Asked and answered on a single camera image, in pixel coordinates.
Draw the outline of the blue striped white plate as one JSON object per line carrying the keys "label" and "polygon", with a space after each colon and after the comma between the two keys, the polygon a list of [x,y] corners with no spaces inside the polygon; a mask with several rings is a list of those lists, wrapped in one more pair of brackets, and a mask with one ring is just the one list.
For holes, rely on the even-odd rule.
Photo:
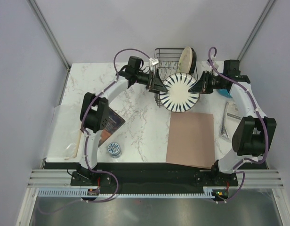
{"label": "blue striped white plate", "polygon": [[197,80],[187,73],[170,75],[163,82],[168,92],[160,92],[159,94],[162,106],[175,113],[183,113],[193,108],[198,102],[200,94],[188,91],[196,83]]}

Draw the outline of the teal polka dot plate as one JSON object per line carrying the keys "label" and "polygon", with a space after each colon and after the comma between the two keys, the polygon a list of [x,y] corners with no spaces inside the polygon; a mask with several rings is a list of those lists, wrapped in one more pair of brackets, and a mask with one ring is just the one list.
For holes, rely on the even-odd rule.
{"label": "teal polka dot plate", "polygon": [[218,93],[226,98],[231,98],[232,96],[229,94],[229,92],[226,89],[218,89]]}

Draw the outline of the cream plate with branch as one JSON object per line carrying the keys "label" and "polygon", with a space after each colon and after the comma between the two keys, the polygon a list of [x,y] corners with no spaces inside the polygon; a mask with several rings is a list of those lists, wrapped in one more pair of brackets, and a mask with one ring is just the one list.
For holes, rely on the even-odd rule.
{"label": "cream plate with branch", "polygon": [[191,47],[187,46],[182,51],[182,54],[181,54],[179,62],[178,62],[177,71],[179,73],[189,74],[192,63],[193,63],[193,51],[192,51]]}

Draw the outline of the black wire dish rack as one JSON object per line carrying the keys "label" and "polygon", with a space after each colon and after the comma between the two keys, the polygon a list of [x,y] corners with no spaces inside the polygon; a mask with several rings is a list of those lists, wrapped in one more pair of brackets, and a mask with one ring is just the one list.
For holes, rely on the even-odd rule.
{"label": "black wire dish rack", "polygon": [[[184,48],[156,48],[155,56],[159,60],[157,66],[162,82],[164,82],[170,75],[178,73],[178,62]],[[197,81],[199,80],[197,66],[193,74]],[[160,93],[155,94],[154,98],[158,106],[162,106],[160,102]]]}

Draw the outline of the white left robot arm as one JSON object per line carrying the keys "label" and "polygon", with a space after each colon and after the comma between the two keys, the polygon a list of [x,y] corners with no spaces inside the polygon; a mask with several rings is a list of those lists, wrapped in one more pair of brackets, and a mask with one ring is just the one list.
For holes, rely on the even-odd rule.
{"label": "white left robot arm", "polygon": [[99,140],[109,119],[109,103],[120,93],[134,84],[144,85],[149,92],[157,93],[163,107],[174,113],[183,113],[195,106],[200,95],[191,93],[190,88],[198,81],[192,73],[196,71],[196,54],[190,56],[182,54],[176,73],[161,80],[156,65],[157,59],[149,59],[149,72],[145,73],[141,67],[143,59],[130,56],[128,63],[116,71],[114,80],[99,94],[86,93],[83,98],[80,121],[81,131],[85,135],[80,165],[86,168],[81,179],[87,185],[97,182],[98,174],[93,171],[98,163],[97,151]]}

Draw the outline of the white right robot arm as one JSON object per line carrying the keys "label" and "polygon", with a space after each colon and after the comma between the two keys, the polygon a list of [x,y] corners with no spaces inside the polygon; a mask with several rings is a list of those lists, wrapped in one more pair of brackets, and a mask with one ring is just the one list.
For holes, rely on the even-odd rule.
{"label": "white right robot arm", "polygon": [[248,76],[240,74],[238,60],[226,60],[221,75],[204,71],[201,81],[204,94],[211,94],[216,89],[227,90],[241,117],[232,137],[232,149],[216,161],[218,169],[210,173],[211,182],[221,185],[227,180],[227,174],[234,173],[244,163],[266,161],[277,123],[259,107]]}

